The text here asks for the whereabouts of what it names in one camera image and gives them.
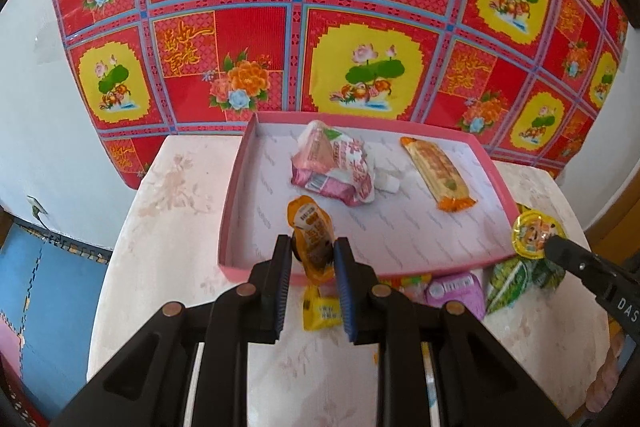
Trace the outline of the orange cracker sleeve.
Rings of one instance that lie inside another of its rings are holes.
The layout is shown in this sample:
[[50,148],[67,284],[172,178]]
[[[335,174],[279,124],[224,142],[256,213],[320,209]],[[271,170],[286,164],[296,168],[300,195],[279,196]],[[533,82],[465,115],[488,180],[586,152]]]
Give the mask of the orange cracker sleeve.
[[439,210],[458,212],[476,204],[460,172],[436,143],[402,136],[400,145],[420,172]]

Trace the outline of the yellow pastry packet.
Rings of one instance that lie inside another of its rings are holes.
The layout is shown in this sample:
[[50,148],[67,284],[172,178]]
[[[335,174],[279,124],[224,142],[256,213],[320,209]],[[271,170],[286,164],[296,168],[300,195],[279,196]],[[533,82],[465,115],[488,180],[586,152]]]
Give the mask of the yellow pastry packet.
[[318,286],[307,286],[303,295],[303,329],[314,332],[342,323],[340,298],[323,295]]

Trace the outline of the white wall socket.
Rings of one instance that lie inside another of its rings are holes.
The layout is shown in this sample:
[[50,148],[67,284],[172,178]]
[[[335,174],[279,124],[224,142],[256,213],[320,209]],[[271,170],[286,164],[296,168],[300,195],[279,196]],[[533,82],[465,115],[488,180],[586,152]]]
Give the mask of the white wall socket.
[[38,199],[34,196],[27,195],[26,200],[29,203],[30,208],[32,208],[32,215],[34,217],[47,216],[47,210],[44,209]]

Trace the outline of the red floral wall cloth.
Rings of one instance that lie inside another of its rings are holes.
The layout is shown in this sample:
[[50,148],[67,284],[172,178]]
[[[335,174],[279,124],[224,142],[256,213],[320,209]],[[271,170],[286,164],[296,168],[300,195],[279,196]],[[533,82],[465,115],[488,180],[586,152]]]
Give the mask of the red floral wall cloth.
[[385,118],[469,133],[559,173],[613,86],[617,0],[52,0],[82,101],[137,188],[172,134],[257,112]]

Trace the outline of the pink shallow box tray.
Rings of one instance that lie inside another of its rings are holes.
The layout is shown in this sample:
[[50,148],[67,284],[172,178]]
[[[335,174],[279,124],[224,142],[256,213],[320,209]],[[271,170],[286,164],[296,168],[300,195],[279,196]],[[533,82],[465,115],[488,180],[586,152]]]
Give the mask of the pink shallow box tray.
[[222,273],[244,280],[310,205],[381,277],[480,269],[513,253],[518,210],[474,136],[399,120],[257,113],[224,203]]

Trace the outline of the orange small jelly pouch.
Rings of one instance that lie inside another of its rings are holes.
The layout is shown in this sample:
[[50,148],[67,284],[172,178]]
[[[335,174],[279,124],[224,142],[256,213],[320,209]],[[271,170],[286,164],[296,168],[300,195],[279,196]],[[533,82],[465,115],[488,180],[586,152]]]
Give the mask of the orange small jelly pouch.
[[294,256],[314,285],[334,277],[334,233],[330,216],[309,196],[288,203],[288,225],[292,228]]

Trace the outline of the purple candy tin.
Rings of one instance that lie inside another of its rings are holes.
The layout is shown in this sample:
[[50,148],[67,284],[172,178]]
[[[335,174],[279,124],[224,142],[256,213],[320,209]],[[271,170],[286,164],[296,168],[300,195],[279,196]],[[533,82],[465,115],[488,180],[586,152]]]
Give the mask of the purple candy tin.
[[459,301],[474,317],[483,320],[486,314],[485,296],[480,280],[471,272],[435,277],[424,291],[426,303],[442,308],[449,301]]

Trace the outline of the yellow jelly cup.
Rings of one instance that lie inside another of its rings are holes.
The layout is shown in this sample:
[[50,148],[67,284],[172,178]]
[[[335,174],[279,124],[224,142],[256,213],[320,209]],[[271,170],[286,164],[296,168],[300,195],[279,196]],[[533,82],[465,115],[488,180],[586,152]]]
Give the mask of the yellow jelly cup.
[[559,221],[538,210],[525,210],[514,221],[511,241],[514,253],[529,260],[546,257],[544,246],[551,237],[565,239],[565,231]]

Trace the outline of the pink jelly drink pouch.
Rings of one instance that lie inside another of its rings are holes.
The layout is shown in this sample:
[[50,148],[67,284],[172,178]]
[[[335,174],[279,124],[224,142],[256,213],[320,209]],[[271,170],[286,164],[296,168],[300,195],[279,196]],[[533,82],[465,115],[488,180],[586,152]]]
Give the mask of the pink jelly drink pouch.
[[291,165],[293,185],[348,207],[371,204],[377,191],[396,194],[400,187],[397,176],[375,167],[366,143],[320,120],[299,135]]

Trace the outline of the green pea snack bag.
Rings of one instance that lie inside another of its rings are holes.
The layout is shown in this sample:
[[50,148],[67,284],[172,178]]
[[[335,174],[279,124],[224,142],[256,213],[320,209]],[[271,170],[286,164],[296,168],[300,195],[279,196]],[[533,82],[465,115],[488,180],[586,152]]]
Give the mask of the green pea snack bag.
[[486,313],[493,314],[513,306],[530,284],[530,266],[526,259],[515,256],[492,269],[486,293]]

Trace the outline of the dark green snack bag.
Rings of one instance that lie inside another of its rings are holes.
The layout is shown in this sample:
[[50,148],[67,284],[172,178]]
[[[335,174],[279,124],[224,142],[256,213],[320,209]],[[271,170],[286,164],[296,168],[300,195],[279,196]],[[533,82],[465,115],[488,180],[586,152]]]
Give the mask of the dark green snack bag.
[[530,272],[532,283],[543,291],[554,291],[565,277],[565,270],[547,258],[535,260]]

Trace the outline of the striped clear candy packet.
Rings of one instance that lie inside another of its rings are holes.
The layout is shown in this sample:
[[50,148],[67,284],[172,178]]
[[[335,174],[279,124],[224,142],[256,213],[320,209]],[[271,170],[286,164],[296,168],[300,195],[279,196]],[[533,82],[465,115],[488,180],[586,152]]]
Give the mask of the striped clear candy packet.
[[415,303],[425,305],[428,285],[432,280],[431,274],[408,275],[408,277],[381,277],[380,282],[400,291]]

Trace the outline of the blue foam floor mat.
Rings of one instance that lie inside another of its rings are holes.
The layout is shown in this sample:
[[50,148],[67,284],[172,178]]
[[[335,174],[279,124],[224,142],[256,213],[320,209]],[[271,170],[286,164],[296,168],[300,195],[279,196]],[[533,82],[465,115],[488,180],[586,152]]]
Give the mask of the blue foam floor mat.
[[106,268],[18,225],[1,247],[2,362],[48,421],[86,382]]

